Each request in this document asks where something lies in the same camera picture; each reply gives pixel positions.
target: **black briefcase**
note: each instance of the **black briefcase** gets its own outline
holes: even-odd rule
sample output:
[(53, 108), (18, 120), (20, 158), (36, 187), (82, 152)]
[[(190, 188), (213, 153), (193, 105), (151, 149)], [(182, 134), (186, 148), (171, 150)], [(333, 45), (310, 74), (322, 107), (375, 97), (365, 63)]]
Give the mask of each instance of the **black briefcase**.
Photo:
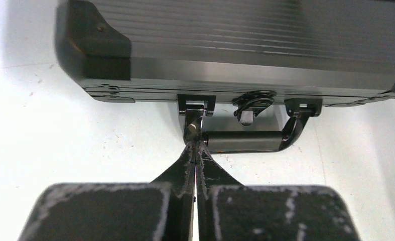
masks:
[[(94, 99), (178, 101), (185, 141), (278, 151), (322, 106), (395, 98), (395, 1), (70, 0), (57, 10), (56, 50)], [(236, 105), (244, 126), (272, 104), (291, 118), (279, 132), (195, 137), (189, 125), (216, 102)]]

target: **white surface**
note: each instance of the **white surface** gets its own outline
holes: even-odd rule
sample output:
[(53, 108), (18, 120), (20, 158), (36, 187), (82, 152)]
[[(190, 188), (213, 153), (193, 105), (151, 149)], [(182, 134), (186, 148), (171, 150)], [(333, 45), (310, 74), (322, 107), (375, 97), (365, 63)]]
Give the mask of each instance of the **white surface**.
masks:
[[(149, 182), (184, 147), (174, 103), (94, 101), (60, 69), (56, 5), (0, 1), (0, 240), (18, 238), (47, 186)], [(280, 153), (214, 159), (246, 185), (331, 186), (362, 240), (395, 240), (395, 100), (324, 108)]]

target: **white table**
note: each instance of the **white table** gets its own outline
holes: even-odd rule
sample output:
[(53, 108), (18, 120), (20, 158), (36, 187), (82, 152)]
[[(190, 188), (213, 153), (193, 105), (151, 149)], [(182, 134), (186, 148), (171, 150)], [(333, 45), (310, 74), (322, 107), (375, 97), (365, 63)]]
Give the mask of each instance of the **white table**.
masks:
[[(56, 5), (56, 0), (0, 1), (4, 241), (18, 238), (49, 185), (149, 182), (184, 147), (175, 103), (95, 101), (63, 72), (54, 54)], [(216, 109), (218, 116), (234, 110)], [(279, 153), (214, 159), (245, 185), (331, 186), (346, 201), (362, 240), (395, 240), (395, 100), (324, 108), (294, 146)]]

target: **ridged panel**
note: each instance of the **ridged panel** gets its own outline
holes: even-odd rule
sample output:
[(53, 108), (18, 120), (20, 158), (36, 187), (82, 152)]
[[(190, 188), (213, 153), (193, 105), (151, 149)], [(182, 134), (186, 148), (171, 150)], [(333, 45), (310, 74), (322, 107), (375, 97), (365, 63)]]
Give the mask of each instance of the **ridged panel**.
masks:
[[(92, 0), (133, 42), (395, 63), (395, 3)], [(149, 52), (140, 57), (153, 57)]]

